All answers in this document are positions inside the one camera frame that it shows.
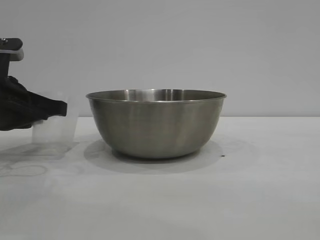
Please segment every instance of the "white tabletop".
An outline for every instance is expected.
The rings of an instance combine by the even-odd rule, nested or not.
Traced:
[[[92,118],[51,156],[0,132],[0,240],[318,240],[320,118],[222,117],[193,155],[112,152]]]

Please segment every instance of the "clear plastic cup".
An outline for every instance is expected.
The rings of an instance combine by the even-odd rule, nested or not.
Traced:
[[[52,116],[48,120],[37,121],[33,124],[32,143],[42,145],[44,149],[55,149],[58,152],[72,148],[79,116],[76,97],[60,91],[45,91],[38,94],[49,99],[64,101],[68,106],[66,116]]]

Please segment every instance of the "white backdrop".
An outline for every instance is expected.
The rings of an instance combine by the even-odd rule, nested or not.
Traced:
[[[34,92],[226,93],[225,116],[320,116],[319,0],[1,0]]]

